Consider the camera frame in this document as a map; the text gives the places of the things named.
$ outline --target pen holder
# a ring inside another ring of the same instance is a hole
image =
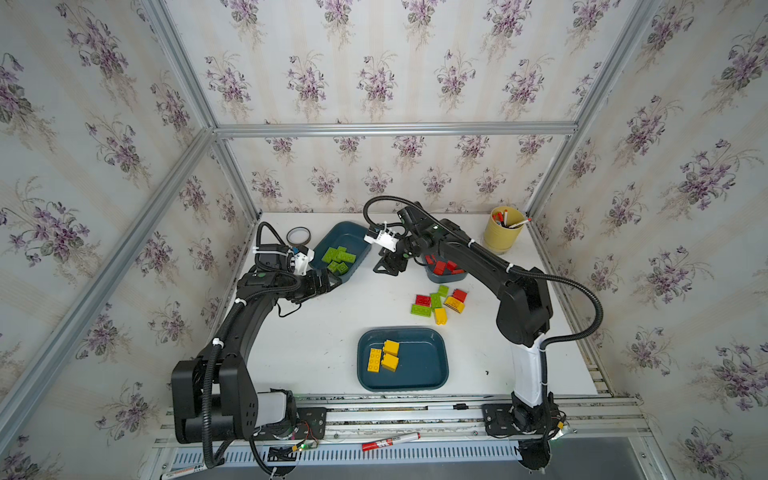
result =
[[[512,207],[496,207],[491,210],[491,215],[488,217],[488,225],[485,226],[485,232],[483,233],[483,245],[497,255],[509,250],[523,229],[523,225],[517,228],[505,228],[496,223],[493,216],[498,213],[504,216],[504,210],[507,211],[507,225],[513,225],[525,220],[525,215]]]

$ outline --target plastic tray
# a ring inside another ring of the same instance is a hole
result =
[[[385,340],[400,343],[395,372],[382,367],[379,373],[368,371],[371,348],[384,347]],[[399,326],[366,332],[357,343],[357,379],[371,392],[434,390],[448,380],[445,342],[433,329]]]
[[[346,247],[348,253],[357,255],[355,263],[348,264],[349,271],[339,276],[342,283],[346,282],[355,273],[368,252],[371,251],[371,244],[364,240],[367,231],[368,227],[359,223],[338,222],[315,247],[315,259],[310,262],[310,266],[315,270],[327,268],[328,263],[323,262],[323,255],[326,254],[326,251],[331,247]]]
[[[443,257],[441,257],[439,255],[434,255],[434,258],[436,258],[438,261],[446,262],[447,263],[447,260],[445,260],[445,258],[443,258]],[[422,262],[423,263],[427,263],[427,259],[426,259],[426,257],[424,255],[422,255]],[[466,278],[466,276],[467,276],[466,272],[464,272],[464,273],[457,273],[456,275],[454,275],[453,273],[450,273],[450,271],[447,268],[445,269],[445,272],[448,273],[448,275],[435,275],[432,272],[434,269],[435,269],[435,264],[434,263],[432,265],[427,263],[426,266],[424,267],[424,270],[427,271],[427,276],[434,283],[458,282],[459,280],[464,280]]]

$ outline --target lego brick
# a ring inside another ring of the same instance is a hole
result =
[[[420,316],[432,316],[432,309],[428,306],[411,305],[411,313]]]
[[[435,309],[435,323],[438,325],[445,325],[448,322],[448,314],[444,308]]]
[[[323,262],[331,263],[336,259],[336,249],[331,247],[326,250],[326,254],[323,255]]]
[[[417,295],[416,296],[416,305],[432,306],[432,299],[430,299],[426,295]]]
[[[379,365],[382,362],[382,351],[379,349],[371,349],[371,354],[368,357],[368,371],[379,373]]]
[[[382,352],[388,353],[389,355],[397,356],[397,352],[400,350],[400,344],[397,342],[393,342],[392,340],[387,340],[384,342],[384,347],[382,348]]]
[[[466,303],[467,301],[467,293],[464,290],[459,290],[458,288],[453,290],[453,294],[451,294],[451,296],[461,303]]]
[[[451,310],[455,310],[459,313],[464,311],[464,303],[459,302],[457,299],[453,298],[452,296],[445,299],[445,302],[442,303],[443,305],[447,306]]]
[[[390,372],[394,372],[397,370],[397,364],[399,362],[400,360],[396,356],[385,353],[384,358],[382,359],[382,367],[389,370]]]
[[[442,307],[442,297],[440,297],[439,293],[433,293],[430,295],[432,298],[432,309],[441,308]]]

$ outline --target red marker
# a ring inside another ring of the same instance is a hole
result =
[[[364,452],[368,452],[369,450],[376,450],[382,447],[389,447],[397,443],[413,442],[414,440],[418,440],[421,437],[422,437],[421,434],[419,434],[418,432],[406,433],[405,435],[400,435],[399,437],[395,437],[393,439],[379,440],[378,442],[363,443],[362,450]]]

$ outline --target white tabletop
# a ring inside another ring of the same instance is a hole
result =
[[[396,221],[395,215],[377,214],[377,221]],[[482,239],[487,216],[484,214],[444,214],[468,235]],[[314,247],[340,221],[360,224],[362,214],[279,214],[266,213],[263,221],[271,223],[280,235],[303,226],[312,232],[309,247]],[[273,241],[264,230],[262,242]],[[448,323],[410,313],[417,293],[428,295],[438,285],[429,281],[423,267],[411,262],[397,277],[372,271],[379,261],[379,248],[373,247],[348,283],[306,302],[301,310],[287,318],[273,310],[264,320],[248,358],[248,372],[257,391],[268,388],[290,389],[296,394],[371,394],[357,379],[357,343],[366,331],[389,326],[426,326],[440,333],[448,355],[448,381],[424,395],[508,395],[515,387],[511,349],[515,348],[496,328],[498,300],[472,276],[447,283],[450,291],[468,292],[464,313],[448,311]],[[524,268],[542,261],[530,233],[520,233],[515,245],[502,255]],[[246,263],[243,273],[253,265]],[[560,303],[550,288],[554,315],[548,336],[572,333]],[[280,300],[283,313],[296,308]],[[563,396],[593,396],[594,383],[575,343],[556,343],[547,348],[549,385]]]

